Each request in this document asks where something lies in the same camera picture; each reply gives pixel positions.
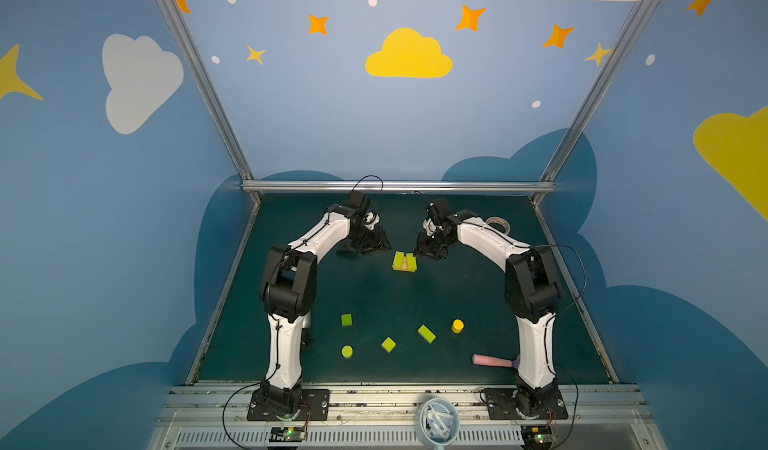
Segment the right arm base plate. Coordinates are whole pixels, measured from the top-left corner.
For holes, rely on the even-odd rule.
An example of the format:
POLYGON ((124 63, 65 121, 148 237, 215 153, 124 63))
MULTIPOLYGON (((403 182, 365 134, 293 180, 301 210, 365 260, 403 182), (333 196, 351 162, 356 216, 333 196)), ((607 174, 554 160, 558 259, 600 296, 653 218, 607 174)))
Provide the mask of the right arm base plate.
POLYGON ((481 391, 491 420, 566 420, 569 417, 559 390, 527 387, 487 387, 481 391))

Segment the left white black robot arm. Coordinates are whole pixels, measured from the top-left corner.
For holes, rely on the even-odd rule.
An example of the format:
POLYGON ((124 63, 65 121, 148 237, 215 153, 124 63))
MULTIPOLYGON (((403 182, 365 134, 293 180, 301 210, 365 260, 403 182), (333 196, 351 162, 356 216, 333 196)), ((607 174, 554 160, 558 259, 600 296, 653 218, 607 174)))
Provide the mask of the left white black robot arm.
POLYGON ((302 337, 316 300, 318 267, 339 243, 351 255, 390 248, 368 195, 351 191, 345 203, 329 206, 302 236, 268 252, 260 298, 270 331, 269 363, 255 394, 262 413, 287 419, 300 410, 302 337))

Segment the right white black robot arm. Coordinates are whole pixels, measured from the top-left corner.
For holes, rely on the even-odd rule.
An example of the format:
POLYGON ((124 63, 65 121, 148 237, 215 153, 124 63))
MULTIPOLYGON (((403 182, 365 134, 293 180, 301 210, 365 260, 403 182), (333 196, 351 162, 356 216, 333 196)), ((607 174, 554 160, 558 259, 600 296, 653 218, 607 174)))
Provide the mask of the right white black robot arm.
POLYGON ((562 291, 553 252, 496 230, 470 210, 455 212, 444 198, 429 202, 415 253, 440 260, 455 243, 504 271, 504 300, 515 315, 520 348, 513 401, 522 417, 536 418, 560 397, 553 333, 562 291))

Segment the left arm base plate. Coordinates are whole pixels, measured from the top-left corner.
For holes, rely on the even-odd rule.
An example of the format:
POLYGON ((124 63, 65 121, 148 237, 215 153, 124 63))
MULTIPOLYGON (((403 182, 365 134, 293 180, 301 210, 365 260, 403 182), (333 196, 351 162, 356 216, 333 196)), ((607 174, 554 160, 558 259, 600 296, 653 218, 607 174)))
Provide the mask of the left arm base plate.
POLYGON ((304 389, 301 396, 291 395, 295 408, 282 406, 269 400, 260 390, 251 396, 246 419, 248 421, 326 421, 328 418, 330 391, 328 389, 304 389))

